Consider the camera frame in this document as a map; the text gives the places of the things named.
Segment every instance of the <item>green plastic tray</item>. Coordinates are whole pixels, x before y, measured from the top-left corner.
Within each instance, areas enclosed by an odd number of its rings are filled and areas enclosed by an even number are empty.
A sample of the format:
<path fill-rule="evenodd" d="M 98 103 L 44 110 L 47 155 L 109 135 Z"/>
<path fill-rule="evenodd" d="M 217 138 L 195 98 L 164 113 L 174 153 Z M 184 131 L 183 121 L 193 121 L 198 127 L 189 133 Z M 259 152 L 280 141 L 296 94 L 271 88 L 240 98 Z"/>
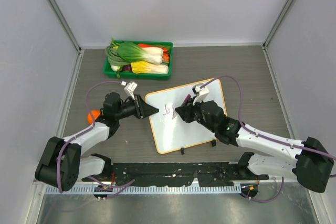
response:
<path fill-rule="evenodd" d="M 169 72 L 167 74 L 158 74 L 158 73 L 129 73 L 129 72 L 119 72 L 120 78 L 130 78 L 130 79 L 148 79 L 148 80 L 168 80 L 172 74 L 172 66 L 173 66 L 173 43 L 171 42 L 161 42 L 161 41 L 132 41 L 135 44 L 148 44 L 148 45 L 164 45 L 171 46 L 170 49 L 170 62 L 169 62 Z M 110 78 L 118 78 L 117 73 L 111 69 L 109 61 L 105 61 L 103 73 L 106 74 Z"/>

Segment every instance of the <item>white backdrop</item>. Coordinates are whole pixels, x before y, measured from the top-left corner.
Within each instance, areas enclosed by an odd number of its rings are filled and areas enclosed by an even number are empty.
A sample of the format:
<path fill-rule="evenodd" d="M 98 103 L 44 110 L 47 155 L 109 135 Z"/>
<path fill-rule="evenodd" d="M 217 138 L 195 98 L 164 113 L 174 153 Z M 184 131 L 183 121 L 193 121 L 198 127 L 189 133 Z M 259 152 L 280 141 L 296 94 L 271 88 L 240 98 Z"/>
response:
<path fill-rule="evenodd" d="M 0 216 L 22 223 L 76 51 L 47 0 L 0 0 Z"/>
<path fill-rule="evenodd" d="M 296 0 L 270 44 L 270 58 L 296 137 L 336 155 L 336 0 Z M 324 197 L 336 223 L 336 178 Z"/>
<path fill-rule="evenodd" d="M 111 37 L 176 44 L 264 42 L 286 0 L 56 0 L 84 47 Z"/>

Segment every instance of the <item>gray wood surface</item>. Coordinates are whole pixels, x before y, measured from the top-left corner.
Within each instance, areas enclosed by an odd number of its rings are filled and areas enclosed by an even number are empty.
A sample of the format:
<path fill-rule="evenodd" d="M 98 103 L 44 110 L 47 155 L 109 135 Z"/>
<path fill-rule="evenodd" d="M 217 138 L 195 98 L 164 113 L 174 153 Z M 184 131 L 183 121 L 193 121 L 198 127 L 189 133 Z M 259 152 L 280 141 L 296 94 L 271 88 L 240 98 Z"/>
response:
<path fill-rule="evenodd" d="M 276 91 L 261 46 L 178 47 L 174 48 L 173 72 L 170 80 L 137 80 L 137 93 L 143 97 L 152 91 L 229 74 L 236 77 L 244 94 L 243 120 L 263 131 L 289 137 Z M 111 80 L 102 73 L 103 50 L 85 50 L 73 95 L 64 136 L 75 134 L 88 126 L 85 95 L 98 82 Z M 221 80 L 227 113 L 237 118 L 239 91 L 236 84 Z M 104 96 L 118 92 L 126 98 L 121 86 L 106 84 L 89 96 L 91 109 L 102 107 Z M 161 155 L 155 149 L 149 119 L 127 118 L 120 121 L 116 134 L 93 147 L 84 156 L 99 153 L 113 162 L 199 162 L 238 161 L 244 148 L 217 142 L 198 145 L 180 152 Z"/>

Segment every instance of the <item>orange ball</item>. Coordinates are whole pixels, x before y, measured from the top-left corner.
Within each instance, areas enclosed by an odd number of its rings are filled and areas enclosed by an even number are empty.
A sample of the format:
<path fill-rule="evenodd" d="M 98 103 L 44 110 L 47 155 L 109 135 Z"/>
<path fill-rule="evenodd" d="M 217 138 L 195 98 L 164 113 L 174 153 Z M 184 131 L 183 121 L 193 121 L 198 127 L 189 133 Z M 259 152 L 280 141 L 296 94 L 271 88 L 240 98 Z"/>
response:
<path fill-rule="evenodd" d="M 92 112 L 95 120 L 100 116 L 100 110 L 91 110 L 91 112 Z M 87 119 L 88 119 L 89 124 L 93 123 L 93 120 L 92 120 L 92 117 L 91 117 L 90 113 L 88 114 Z"/>

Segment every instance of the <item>robotic arm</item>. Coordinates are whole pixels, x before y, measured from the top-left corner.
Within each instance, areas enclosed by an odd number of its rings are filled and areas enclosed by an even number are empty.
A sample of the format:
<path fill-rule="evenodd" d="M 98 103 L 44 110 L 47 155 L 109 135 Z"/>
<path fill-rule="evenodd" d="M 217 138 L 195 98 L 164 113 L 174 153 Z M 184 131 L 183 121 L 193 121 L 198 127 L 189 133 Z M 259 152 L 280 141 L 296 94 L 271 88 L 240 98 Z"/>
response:
<path fill-rule="evenodd" d="M 320 154 L 293 147 L 293 145 L 308 147 L 328 153 L 318 140 L 311 137 L 306 141 L 292 140 L 262 132 L 248 124 L 242 127 L 238 120 L 227 117 L 214 101 L 203 101 L 209 90 L 202 85 L 194 86 L 195 96 L 188 97 L 180 107 L 175 108 L 184 122 L 196 121 L 215 133 L 215 137 L 224 144 L 252 148 L 270 155 L 271 157 L 254 153 L 243 155 L 240 160 L 243 159 L 244 163 L 247 163 L 247 168 L 255 175 L 272 174 L 297 179 L 309 190 L 318 193 L 325 191 L 334 161 Z M 290 146 L 269 141 L 259 135 Z"/>
<path fill-rule="evenodd" d="M 119 128 L 119 120 L 133 115 L 142 119 L 159 111 L 146 104 L 140 95 L 133 94 L 136 86 L 135 82 L 130 82 L 125 87 L 129 95 L 125 101 L 118 93 L 108 93 L 94 128 L 89 126 L 73 136 L 49 139 L 35 171 L 35 178 L 57 187 L 58 154 L 62 146 L 74 136 L 77 138 L 66 147 L 62 156 L 60 171 L 63 191 L 70 190 L 77 180 L 90 175 L 108 177 L 111 174 L 111 159 L 99 154 L 92 154 L 87 158 L 80 157 L 94 145 L 113 136 Z"/>

